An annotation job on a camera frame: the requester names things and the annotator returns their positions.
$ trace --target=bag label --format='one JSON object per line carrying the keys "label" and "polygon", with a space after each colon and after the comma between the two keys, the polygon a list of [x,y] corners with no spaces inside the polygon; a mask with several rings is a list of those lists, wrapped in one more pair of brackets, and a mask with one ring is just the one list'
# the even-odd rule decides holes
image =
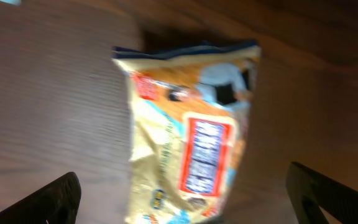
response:
{"label": "bag label", "polygon": [[135,82],[137,93],[141,98],[145,100],[157,99],[157,86],[149,76],[134,72],[131,78]]}
{"label": "bag label", "polygon": [[230,124],[189,118],[180,190],[219,196],[227,154]]}

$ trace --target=plastic bag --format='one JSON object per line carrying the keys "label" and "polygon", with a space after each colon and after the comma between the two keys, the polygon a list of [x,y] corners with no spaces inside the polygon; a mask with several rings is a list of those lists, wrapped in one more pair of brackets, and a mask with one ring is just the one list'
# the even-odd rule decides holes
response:
{"label": "plastic bag", "polygon": [[134,125],[125,222],[200,223],[219,215],[246,145],[260,47],[250,40],[115,53]]}

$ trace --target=snack bag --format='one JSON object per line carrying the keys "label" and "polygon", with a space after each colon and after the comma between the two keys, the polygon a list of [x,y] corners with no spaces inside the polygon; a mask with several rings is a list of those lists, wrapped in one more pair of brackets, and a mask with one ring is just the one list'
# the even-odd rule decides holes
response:
{"label": "snack bag", "polygon": [[133,113],[125,223],[202,223],[222,211],[246,145],[256,41],[145,54],[117,47]]}

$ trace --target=table surface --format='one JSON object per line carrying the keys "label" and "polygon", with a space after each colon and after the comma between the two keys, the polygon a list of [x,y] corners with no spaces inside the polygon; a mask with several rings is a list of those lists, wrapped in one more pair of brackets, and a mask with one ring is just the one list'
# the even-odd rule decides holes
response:
{"label": "table surface", "polygon": [[74,171],[77,223],[122,223],[129,111],[110,48],[202,39],[263,50],[230,223],[296,223],[291,161],[358,191],[358,1],[22,2],[0,2],[0,211]]}

